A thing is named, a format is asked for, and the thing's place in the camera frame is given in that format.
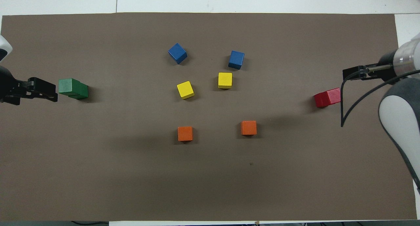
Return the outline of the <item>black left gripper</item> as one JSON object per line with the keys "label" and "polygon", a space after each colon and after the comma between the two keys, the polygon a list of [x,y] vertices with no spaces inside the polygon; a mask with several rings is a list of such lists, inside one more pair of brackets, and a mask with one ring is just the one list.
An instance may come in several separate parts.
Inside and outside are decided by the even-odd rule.
{"label": "black left gripper", "polygon": [[[17,88],[18,81],[12,76],[11,72],[3,66],[0,66],[0,103],[9,103],[15,106],[20,105],[19,97],[8,97],[9,93]],[[31,77],[26,82],[20,82],[20,87],[28,92],[23,94],[23,99],[46,99],[52,102],[58,101],[56,85],[37,77]]]}

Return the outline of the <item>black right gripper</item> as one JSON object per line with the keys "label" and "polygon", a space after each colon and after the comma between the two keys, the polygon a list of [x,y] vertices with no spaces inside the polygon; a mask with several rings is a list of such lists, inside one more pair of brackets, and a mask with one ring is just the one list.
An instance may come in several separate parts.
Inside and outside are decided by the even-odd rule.
{"label": "black right gripper", "polygon": [[383,55],[378,63],[377,66],[384,66],[384,65],[390,65],[390,68],[388,69],[384,69],[384,70],[380,70],[378,72],[371,72],[371,73],[358,73],[358,74],[353,74],[354,72],[358,72],[361,71],[363,69],[367,69],[367,68],[372,68],[375,65],[358,65],[358,66],[354,66],[348,69],[343,69],[343,80],[373,80],[373,79],[382,79],[384,82],[390,80],[391,78],[396,77],[396,73],[394,71],[393,68],[393,60],[394,60],[394,56],[395,56],[396,51],[392,51],[389,52],[385,55]]}

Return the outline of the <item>green wooden block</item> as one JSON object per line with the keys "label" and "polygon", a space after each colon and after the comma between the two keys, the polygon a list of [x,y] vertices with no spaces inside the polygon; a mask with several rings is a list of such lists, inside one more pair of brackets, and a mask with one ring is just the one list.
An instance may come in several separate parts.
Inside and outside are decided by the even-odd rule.
{"label": "green wooden block", "polygon": [[88,98],[88,86],[83,83],[76,83],[72,86],[72,95],[69,95],[69,97],[74,99],[86,99]]}
{"label": "green wooden block", "polygon": [[76,79],[59,79],[58,93],[66,96],[74,96],[81,94],[80,82]]}

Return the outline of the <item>red wooden block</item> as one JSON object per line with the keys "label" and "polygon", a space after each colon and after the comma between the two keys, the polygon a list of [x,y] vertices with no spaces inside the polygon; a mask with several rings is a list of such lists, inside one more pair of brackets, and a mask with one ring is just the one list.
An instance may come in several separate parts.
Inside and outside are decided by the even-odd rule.
{"label": "red wooden block", "polygon": [[326,106],[330,106],[342,101],[341,89],[334,88],[325,91]]}
{"label": "red wooden block", "polygon": [[314,97],[317,108],[321,109],[330,105],[330,99],[329,99],[327,91],[317,93],[313,97]]}

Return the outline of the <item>orange wooden block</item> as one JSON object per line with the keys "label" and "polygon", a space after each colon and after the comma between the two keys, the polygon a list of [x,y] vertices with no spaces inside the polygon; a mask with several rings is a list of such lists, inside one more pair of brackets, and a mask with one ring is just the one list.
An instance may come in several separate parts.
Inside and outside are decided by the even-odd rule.
{"label": "orange wooden block", "polygon": [[243,120],[240,123],[240,131],[243,136],[253,136],[258,133],[257,122],[255,120]]}
{"label": "orange wooden block", "polygon": [[178,141],[193,141],[193,127],[180,126],[177,128]]}

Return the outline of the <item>blue wooden block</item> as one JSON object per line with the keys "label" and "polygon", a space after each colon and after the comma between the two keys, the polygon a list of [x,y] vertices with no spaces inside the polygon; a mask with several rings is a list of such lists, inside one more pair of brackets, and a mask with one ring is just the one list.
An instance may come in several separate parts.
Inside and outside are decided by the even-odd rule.
{"label": "blue wooden block", "polygon": [[173,45],[168,50],[168,54],[177,64],[182,63],[188,56],[186,50],[179,43]]}
{"label": "blue wooden block", "polygon": [[228,67],[233,69],[241,69],[244,56],[245,53],[232,50],[228,61]]}

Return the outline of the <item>yellow wooden block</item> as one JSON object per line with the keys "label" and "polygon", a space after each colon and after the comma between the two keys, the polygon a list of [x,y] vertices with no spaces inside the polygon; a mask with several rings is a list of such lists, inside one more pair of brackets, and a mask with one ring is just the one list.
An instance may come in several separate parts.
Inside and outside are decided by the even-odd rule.
{"label": "yellow wooden block", "polygon": [[219,72],[218,89],[232,88],[233,74],[231,72]]}
{"label": "yellow wooden block", "polygon": [[177,84],[177,90],[182,99],[187,99],[195,95],[190,81]]}

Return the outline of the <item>brown paper mat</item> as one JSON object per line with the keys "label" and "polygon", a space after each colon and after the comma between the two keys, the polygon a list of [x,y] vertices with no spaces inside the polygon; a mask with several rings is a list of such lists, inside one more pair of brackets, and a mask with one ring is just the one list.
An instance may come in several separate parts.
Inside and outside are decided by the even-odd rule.
{"label": "brown paper mat", "polygon": [[[377,114],[387,89],[344,127],[339,104],[313,98],[398,47],[392,14],[17,15],[1,34],[15,78],[73,78],[89,97],[0,104],[0,221],[416,218]],[[219,72],[232,88],[218,89]],[[186,81],[195,95],[182,99]]]}

